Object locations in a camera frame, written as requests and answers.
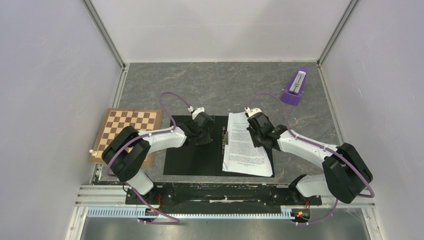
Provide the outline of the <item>printed paper sheet top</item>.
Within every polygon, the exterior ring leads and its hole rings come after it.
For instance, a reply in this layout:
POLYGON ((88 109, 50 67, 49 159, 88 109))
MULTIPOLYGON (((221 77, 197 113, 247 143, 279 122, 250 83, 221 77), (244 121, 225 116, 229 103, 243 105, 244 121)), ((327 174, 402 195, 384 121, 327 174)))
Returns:
POLYGON ((243 112, 229 113, 228 141, 224 147, 224 172, 271 177, 271 161, 264 147, 255 147, 248 131, 248 119, 243 112))

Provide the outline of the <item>teal folder black inside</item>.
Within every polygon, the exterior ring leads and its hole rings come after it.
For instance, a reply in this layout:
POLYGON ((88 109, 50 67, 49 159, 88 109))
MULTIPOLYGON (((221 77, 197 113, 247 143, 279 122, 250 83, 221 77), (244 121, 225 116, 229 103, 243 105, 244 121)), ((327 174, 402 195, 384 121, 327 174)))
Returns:
MULTIPOLYGON (((210 132, 212 142, 204 145, 186 145, 168 148, 165 155, 164 175, 179 176, 218 176, 218 177, 262 177, 223 171, 222 127, 228 125, 229 115, 214 116, 214 127, 210 132)), ((265 151, 271 162, 274 177, 273 154, 270 148, 265 151)))

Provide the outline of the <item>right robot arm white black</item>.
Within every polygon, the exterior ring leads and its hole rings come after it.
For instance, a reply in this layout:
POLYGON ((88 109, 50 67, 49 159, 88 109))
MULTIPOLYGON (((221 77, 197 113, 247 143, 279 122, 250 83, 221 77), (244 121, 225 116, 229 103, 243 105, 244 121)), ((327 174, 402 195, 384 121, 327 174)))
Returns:
POLYGON ((333 196, 350 204, 356 197, 375 196, 370 186, 373 175, 353 145, 326 144, 285 125, 274 126, 259 108, 248 109, 245 115, 254 147, 293 154, 323 170, 320 175, 300 175, 290 183, 288 196, 293 203, 302 204, 310 197, 333 196))

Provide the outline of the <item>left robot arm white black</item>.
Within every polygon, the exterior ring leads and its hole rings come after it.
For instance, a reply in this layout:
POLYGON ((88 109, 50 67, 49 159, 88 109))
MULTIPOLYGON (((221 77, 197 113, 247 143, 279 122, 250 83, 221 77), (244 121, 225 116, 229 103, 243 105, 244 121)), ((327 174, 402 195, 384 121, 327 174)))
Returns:
POLYGON ((136 130, 131 125, 124 127, 101 154, 108 172, 138 192, 138 198, 145 204, 151 204, 157 198, 153 181, 141 169, 149 154, 212 142, 211 131, 215 120, 203 108, 193 111, 181 123, 175 119, 171 121, 170 127, 152 131, 136 130))

